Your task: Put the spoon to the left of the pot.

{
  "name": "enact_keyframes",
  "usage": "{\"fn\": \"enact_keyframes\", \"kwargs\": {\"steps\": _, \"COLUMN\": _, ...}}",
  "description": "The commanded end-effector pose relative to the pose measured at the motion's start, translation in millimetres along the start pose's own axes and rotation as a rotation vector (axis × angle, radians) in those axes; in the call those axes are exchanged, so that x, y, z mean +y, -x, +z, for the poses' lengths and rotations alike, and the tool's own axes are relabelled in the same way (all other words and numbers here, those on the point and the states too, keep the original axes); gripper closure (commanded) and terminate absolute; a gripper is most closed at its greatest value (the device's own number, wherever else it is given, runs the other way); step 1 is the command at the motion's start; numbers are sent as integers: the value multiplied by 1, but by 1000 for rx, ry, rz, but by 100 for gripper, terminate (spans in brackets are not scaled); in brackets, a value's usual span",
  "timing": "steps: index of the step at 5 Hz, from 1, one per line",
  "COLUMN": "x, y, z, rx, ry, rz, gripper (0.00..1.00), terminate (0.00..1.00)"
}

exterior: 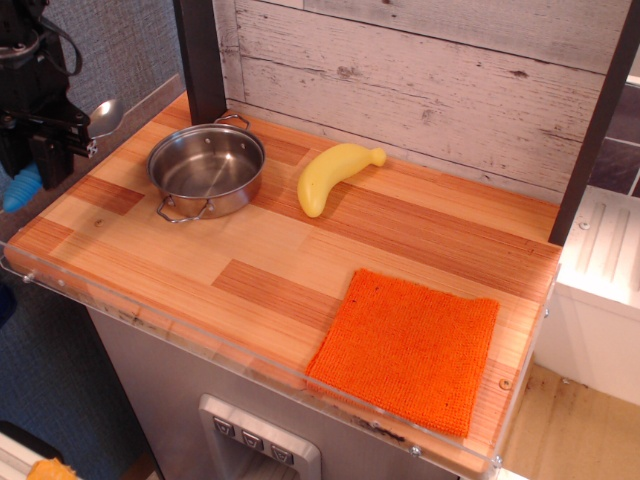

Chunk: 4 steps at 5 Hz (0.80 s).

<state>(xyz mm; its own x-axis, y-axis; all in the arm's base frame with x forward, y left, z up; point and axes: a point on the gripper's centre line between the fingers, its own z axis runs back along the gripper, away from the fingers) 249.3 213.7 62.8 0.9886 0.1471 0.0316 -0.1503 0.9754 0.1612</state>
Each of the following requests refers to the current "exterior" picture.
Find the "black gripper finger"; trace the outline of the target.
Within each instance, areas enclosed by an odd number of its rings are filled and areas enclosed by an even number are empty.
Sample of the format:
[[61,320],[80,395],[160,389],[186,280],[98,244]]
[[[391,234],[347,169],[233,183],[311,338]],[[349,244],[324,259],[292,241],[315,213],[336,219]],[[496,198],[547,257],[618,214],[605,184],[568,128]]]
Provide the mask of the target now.
[[62,142],[42,136],[28,140],[45,190],[58,187],[74,171],[74,154]]
[[6,173],[19,173],[31,163],[28,140],[15,129],[1,129],[1,165]]

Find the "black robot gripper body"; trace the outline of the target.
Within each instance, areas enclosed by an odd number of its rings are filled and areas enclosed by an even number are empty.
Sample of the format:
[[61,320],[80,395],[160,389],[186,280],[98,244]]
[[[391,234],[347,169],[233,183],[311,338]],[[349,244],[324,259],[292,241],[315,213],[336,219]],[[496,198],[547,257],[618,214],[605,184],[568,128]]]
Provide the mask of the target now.
[[91,157],[89,116],[67,92],[83,58],[71,36],[44,16],[47,1],[1,3],[1,129],[25,139],[55,139],[74,154]]

